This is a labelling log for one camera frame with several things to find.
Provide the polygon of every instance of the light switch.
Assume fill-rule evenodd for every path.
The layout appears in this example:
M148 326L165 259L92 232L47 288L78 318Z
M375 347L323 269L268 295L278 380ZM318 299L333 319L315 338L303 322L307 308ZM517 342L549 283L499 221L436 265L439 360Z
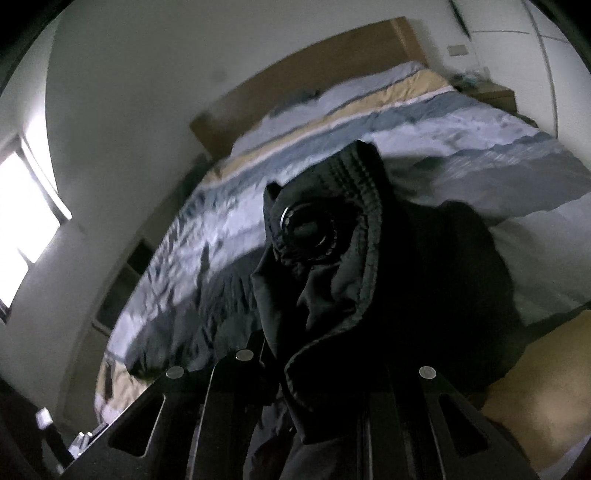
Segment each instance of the light switch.
M449 45L447 47L450 57L459 57L461 55L468 55L468 49L465 45Z

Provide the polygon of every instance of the bright window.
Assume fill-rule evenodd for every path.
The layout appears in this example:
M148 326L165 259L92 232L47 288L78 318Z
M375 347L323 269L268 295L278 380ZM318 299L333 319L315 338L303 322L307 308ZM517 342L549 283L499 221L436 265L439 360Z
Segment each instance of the bright window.
M0 158L0 318L61 223L71 218L23 148Z

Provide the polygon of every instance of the metal screw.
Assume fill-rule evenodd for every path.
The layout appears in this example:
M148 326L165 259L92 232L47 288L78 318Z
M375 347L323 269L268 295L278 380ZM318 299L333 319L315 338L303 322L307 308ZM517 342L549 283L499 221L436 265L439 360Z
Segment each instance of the metal screw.
M437 376L437 372L433 367L421 367L418 369L418 374L427 380L433 380Z
M236 352L236 360L240 360L241 362L250 362L253 358L255 358L255 354L248 348Z
M170 367L168 370L166 370L166 376L172 380L176 380L178 378L181 378L183 375L184 375L184 368L180 367L178 365L175 365L174 367Z

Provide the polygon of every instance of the headboard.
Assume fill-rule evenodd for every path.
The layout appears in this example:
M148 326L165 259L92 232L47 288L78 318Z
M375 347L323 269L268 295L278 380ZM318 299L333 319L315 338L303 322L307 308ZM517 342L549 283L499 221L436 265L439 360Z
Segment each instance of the headboard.
M241 83L201 112L191 130L217 160L291 93L323 91L409 60L427 65L406 18L355 28L297 51Z

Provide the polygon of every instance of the nightstand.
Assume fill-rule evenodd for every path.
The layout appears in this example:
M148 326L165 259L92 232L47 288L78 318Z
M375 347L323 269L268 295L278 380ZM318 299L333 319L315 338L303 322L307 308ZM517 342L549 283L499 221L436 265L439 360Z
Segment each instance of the nightstand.
M505 112L522 119L526 124L538 128L538 124L535 120L517 113L515 92L510 88L503 87L502 85L493 82L482 82L475 87L468 87L463 90L458 88L458 90L464 95L468 95L468 97L475 98L479 102L488 103L488 105L504 110Z

